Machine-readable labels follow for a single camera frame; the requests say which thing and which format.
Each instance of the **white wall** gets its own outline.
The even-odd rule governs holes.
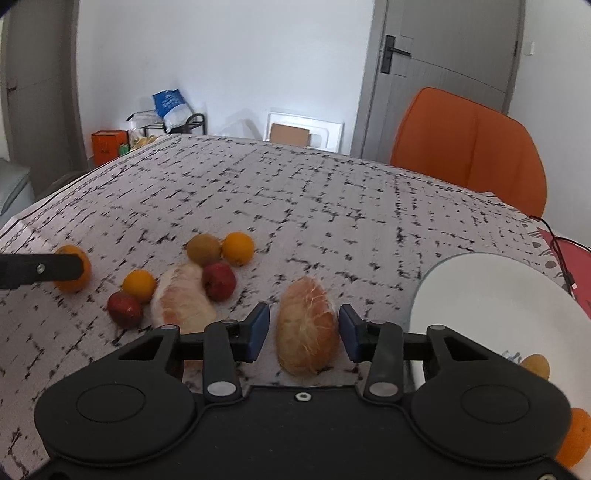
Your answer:
[[[524,42],[509,115],[525,125],[548,181],[544,217],[591,245],[591,4],[527,0]]]
[[[4,27],[4,18],[0,18],[0,38],[2,38],[2,29]],[[4,118],[2,117],[2,108],[0,108],[0,158],[9,160],[8,158],[8,144],[6,141],[6,132],[4,129]]]
[[[81,0],[80,115],[125,128],[180,88],[209,133],[262,138],[269,111],[344,122],[350,150],[374,0]]]

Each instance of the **door frame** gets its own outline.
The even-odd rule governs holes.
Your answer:
[[[388,2],[389,0],[375,0],[374,4],[374,16],[369,33],[368,52],[365,58],[365,70],[363,71],[361,94],[359,95],[357,119],[355,121],[353,140],[351,142],[350,156],[355,158],[361,158],[363,148],[365,146],[369,115],[374,102],[375,83],[378,77],[379,62],[382,58],[382,49],[384,47],[383,43],[386,28],[386,15],[388,12]],[[507,86],[507,92],[505,94],[505,102],[502,108],[502,113],[505,114],[509,111],[509,105],[511,104],[513,91],[515,89],[517,71],[519,69],[519,60],[521,59],[525,26],[525,2],[526,0],[519,0],[517,38],[515,39],[517,42],[517,49],[516,55],[513,58],[511,74],[509,76],[509,83]]]
[[[80,0],[67,0],[68,10],[66,12],[67,44],[64,45],[65,63],[62,71],[61,88],[64,92],[63,106],[66,120],[66,134],[70,146],[70,159],[72,170],[87,170],[91,165],[86,158],[84,137],[82,134],[82,123],[80,121],[80,106],[78,102],[78,75],[76,66],[76,43],[78,35],[78,16],[80,11]],[[0,35],[0,72],[6,72],[7,51],[8,51],[8,29],[10,24],[10,10],[4,15],[2,23],[2,35]],[[8,110],[7,75],[0,77],[0,108],[4,120],[4,130],[8,144],[9,160],[14,160],[14,144]]]

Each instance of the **orange chair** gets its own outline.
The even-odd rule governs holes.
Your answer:
[[[415,97],[398,128],[390,164],[492,192],[526,215],[544,212],[544,167],[525,127],[443,90],[425,88]]]

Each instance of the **door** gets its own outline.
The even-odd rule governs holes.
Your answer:
[[[21,0],[5,23],[9,154],[30,167],[36,195],[72,171],[63,92],[71,8],[68,0]]]
[[[501,111],[512,83],[521,0],[389,0],[362,158],[389,163],[424,87]]]

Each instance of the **patterned tablecloth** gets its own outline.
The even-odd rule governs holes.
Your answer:
[[[495,197],[415,173],[264,142],[172,135],[113,161],[0,233],[0,252],[78,244],[93,265],[91,285],[77,295],[52,284],[0,293],[0,463],[19,478],[47,459],[33,424],[35,401],[150,328],[148,312],[140,330],[116,330],[106,301],[134,268],[158,276],[185,262],[183,245],[197,233],[243,230],[254,238],[255,259],[236,271],[238,288],[218,315],[243,319],[268,302],[268,340],[255,364],[240,367],[241,378],[293,385],[298,380],[280,370],[274,346],[278,301],[293,280],[313,275],[336,305],[351,303],[365,319],[407,328],[420,280],[453,255],[499,253],[559,277],[523,217]],[[313,382],[354,384],[365,372],[342,349]],[[184,380],[200,389],[194,368]]]

